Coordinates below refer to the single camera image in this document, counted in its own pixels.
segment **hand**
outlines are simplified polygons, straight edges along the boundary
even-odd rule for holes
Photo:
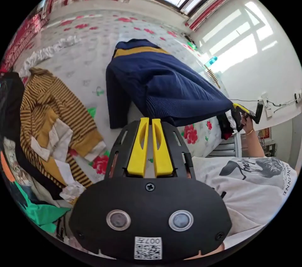
[[[246,117],[245,119],[244,116],[242,116],[241,123],[244,125],[243,129],[247,134],[254,129],[253,120],[251,117]]]

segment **cable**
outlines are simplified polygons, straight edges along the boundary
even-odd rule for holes
[[[256,100],[240,100],[240,99],[230,99],[230,100],[232,100],[232,101],[242,101],[242,102],[259,102],[259,100],[257,100],[257,101]],[[290,106],[290,105],[294,104],[295,100],[290,100],[288,102],[281,103],[281,104],[275,104],[275,103],[273,103],[269,100],[267,100],[266,102],[271,103],[275,107],[278,107],[278,109],[274,110],[274,113],[276,113],[278,110],[280,110],[280,109],[282,109],[286,106]]]
[[[230,99],[233,101],[242,101],[242,102],[258,102],[259,100],[240,100],[240,99]]]
[[[278,110],[280,110],[280,109],[283,109],[284,107],[286,107],[286,106],[290,106],[290,105],[292,105],[292,104],[294,104],[295,102],[291,102],[291,103],[288,103],[288,104],[284,104],[284,105],[282,105],[281,107],[279,107],[278,109],[276,109],[275,111],[274,111],[274,113],[276,113]]]

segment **qr code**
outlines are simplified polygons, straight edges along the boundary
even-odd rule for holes
[[[135,237],[134,258],[139,260],[161,260],[161,238]]]

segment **person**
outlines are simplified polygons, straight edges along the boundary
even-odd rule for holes
[[[196,179],[221,195],[232,228],[211,255],[249,238],[266,226],[289,196],[297,173],[287,163],[266,157],[250,117],[241,120],[250,158],[193,157]],[[188,258],[203,257],[202,253]]]

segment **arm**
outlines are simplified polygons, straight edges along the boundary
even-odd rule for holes
[[[263,158],[265,157],[263,148],[260,145],[258,136],[254,131],[253,121],[250,117],[245,119],[242,117],[241,123],[244,124],[244,131],[246,132],[246,142],[248,145],[248,153],[252,158]]]

